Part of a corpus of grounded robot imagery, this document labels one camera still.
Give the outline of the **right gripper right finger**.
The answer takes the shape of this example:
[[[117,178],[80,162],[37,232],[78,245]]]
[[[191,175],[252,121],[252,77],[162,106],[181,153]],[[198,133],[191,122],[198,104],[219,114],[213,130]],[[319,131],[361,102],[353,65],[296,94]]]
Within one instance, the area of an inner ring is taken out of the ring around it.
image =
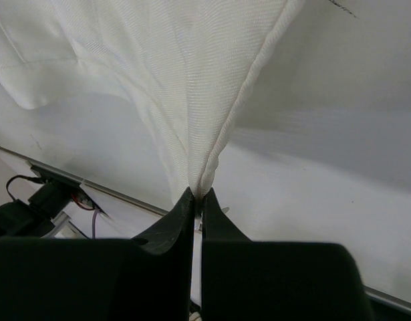
[[[253,320],[253,242],[223,213],[216,193],[203,200],[201,303],[203,320]]]

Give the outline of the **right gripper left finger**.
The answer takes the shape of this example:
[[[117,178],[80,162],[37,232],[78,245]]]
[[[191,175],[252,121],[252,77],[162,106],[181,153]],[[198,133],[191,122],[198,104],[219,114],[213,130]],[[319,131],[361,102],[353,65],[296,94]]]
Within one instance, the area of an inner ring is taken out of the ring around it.
[[[162,308],[168,320],[188,320],[192,276],[194,196],[186,189],[176,205],[132,241],[138,303]]]

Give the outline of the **white pleated skirt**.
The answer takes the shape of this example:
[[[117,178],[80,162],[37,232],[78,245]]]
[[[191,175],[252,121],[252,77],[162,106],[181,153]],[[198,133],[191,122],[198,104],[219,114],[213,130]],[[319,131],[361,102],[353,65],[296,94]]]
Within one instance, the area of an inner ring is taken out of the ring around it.
[[[25,109],[103,93],[133,103],[173,199],[219,155],[302,1],[0,1],[0,84]]]

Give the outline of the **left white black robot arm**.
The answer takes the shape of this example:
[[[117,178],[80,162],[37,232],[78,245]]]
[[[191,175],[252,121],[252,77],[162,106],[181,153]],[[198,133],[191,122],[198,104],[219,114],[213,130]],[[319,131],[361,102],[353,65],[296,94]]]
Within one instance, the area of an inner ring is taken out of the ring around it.
[[[0,237],[40,237],[85,239],[71,223],[64,209],[72,202],[71,193],[44,186],[27,203],[16,199],[0,206]]]

